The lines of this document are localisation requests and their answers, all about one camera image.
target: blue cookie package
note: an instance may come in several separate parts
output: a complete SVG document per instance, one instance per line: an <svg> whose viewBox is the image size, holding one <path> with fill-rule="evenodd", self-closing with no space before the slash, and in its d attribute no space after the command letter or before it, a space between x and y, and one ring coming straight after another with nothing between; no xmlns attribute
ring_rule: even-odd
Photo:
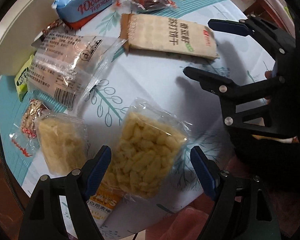
<svg viewBox="0 0 300 240"><path fill-rule="evenodd" d="M112 0L54 0L52 8L61 20L77 30L111 4Z"/></svg>

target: green snack package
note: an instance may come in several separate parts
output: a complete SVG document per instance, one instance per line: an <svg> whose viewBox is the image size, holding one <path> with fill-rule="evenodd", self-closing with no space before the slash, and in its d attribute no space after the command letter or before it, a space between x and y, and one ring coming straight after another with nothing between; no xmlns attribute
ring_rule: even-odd
<svg viewBox="0 0 300 240"><path fill-rule="evenodd" d="M23 97L28 91L27 88L27 73L30 67L30 64L32 62L34 55L31 55L28 61L23 65L23 67L20 69L16 77L14 78L14 83L16 85L17 94L19 97L20 102L22 102Z"/></svg>

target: yellow puffed snack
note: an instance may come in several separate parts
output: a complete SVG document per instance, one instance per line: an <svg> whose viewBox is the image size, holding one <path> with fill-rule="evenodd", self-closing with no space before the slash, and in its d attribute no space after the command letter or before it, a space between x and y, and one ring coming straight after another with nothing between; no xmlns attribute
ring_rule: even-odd
<svg viewBox="0 0 300 240"><path fill-rule="evenodd" d="M128 112L104 182L143 198L154 197L186 140L171 125Z"/></svg>
<svg viewBox="0 0 300 240"><path fill-rule="evenodd" d="M50 173L67 175L87 161L86 126L66 114L43 114L35 122L40 147Z"/></svg>

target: brown package edge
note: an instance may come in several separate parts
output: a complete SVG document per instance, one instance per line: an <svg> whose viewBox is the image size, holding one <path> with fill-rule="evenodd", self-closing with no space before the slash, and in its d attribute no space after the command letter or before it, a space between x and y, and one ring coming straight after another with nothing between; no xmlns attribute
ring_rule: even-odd
<svg viewBox="0 0 300 240"><path fill-rule="evenodd" d="M132 14L126 14L123 13L121 15L121 20L120 20L120 26L121 26L121 30L120 30L120 39L125 39L127 40L125 42L125 44L123 45L124 50L126 51L126 53L129 53L129 38L128 38L128 31L129 31L129 21L130 21L130 17Z"/></svg>

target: barcode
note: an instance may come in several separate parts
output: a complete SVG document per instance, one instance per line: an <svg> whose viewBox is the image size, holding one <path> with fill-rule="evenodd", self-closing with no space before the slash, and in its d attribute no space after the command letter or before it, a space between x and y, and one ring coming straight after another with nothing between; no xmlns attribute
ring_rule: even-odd
<svg viewBox="0 0 300 240"><path fill-rule="evenodd" d="M68 107L68 111L73 110L74 100L76 96L77 95L64 91L60 88L56 88L56 91L54 92L55 100Z"/></svg>

